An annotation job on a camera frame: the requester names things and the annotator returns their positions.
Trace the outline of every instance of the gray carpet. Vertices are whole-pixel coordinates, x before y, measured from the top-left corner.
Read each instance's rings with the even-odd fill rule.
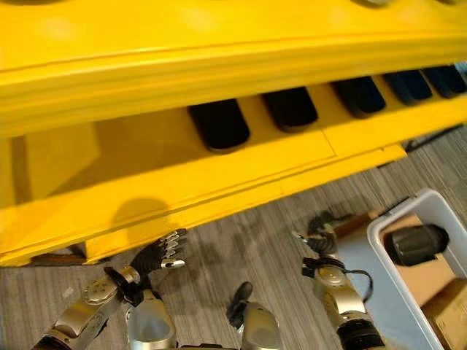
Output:
[[[349,176],[241,214],[202,225],[189,234],[188,266],[157,271],[153,283],[177,326],[181,344],[238,347],[225,307],[244,280],[253,299],[277,316],[286,349],[340,349],[312,280],[302,277],[305,248],[290,236],[322,210],[335,215],[386,206],[424,187],[438,190],[467,222],[467,129],[457,130],[408,158]],[[107,265],[123,267],[136,250]],[[0,349],[25,350],[80,294],[102,275],[103,265],[0,270]],[[123,306],[89,349],[127,349]]]

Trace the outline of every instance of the black object in bin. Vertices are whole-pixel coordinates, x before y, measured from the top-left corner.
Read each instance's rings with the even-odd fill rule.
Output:
[[[422,71],[444,98],[453,98],[467,90],[466,82],[454,66],[424,68]]]
[[[401,266],[413,266],[434,260],[449,243],[447,232],[436,225],[405,227],[383,238],[391,260]]]
[[[383,77],[391,90],[404,104],[418,104],[433,95],[419,70],[387,73]]]
[[[386,107],[386,102],[371,77],[340,80],[332,85],[354,117],[367,118]]]
[[[236,100],[189,106],[188,111],[204,144],[213,152],[231,152],[250,137],[250,129]]]
[[[277,127],[288,133],[302,131],[318,118],[305,87],[264,93],[263,100]]]

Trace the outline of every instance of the yellow shelving unit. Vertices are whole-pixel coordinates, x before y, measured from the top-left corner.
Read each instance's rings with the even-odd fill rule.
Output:
[[[0,2],[0,137],[467,57],[467,4]]]
[[[357,120],[328,82],[467,58],[467,3],[0,1],[0,265],[85,242],[88,263],[399,159],[467,120],[465,97]],[[285,134],[260,93],[308,86]],[[252,132],[204,149],[186,106],[238,98]]]
[[[308,90],[320,119],[303,133],[277,129],[260,96],[240,98],[251,139],[229,155],[204,148],[186,108],[3,140],[0,265],[82,241],[92,263],[399,159],[402,139],[467,120],[466,97],[402,107],[383,90],[385,112],[356,120],[330,85]]]

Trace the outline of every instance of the brown cardboard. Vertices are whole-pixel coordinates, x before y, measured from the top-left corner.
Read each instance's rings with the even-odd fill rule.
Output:
[[[381,233],[383,237],[401,228],[421,225],[422,222],[416,214],[406,215],[387,226]],[[402,279],[409,288],[419,306],[424,305],[439,291],[455,279],[455,275],[442,254],[436,255],[436,260],[424,262],[415,266],[395,265]]]
[[[467,280],[452,281],[422,310],[445,349],[467,349]]]

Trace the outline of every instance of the black connector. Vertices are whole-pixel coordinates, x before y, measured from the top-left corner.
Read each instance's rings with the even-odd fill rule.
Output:
[[[433,95],[418,70],[387,73],[383,77],[398,99],[408,106],[418,104]]]
[[[286,133],[302,131],[318,119],[305,87],[264,93],[262,97],[277,127]]]
[[[453,98],[467,91],[466,82],[454,66],[424,68],[422,72],[444,98]]]
[[[206,148],[212,152],[232,152],[250,137],[236,100],[189,106],[188,111]]]
[[[371,77],[333,82],[332,86],[342,103],[356,118],[368,118],[386,107],[378,87]]]

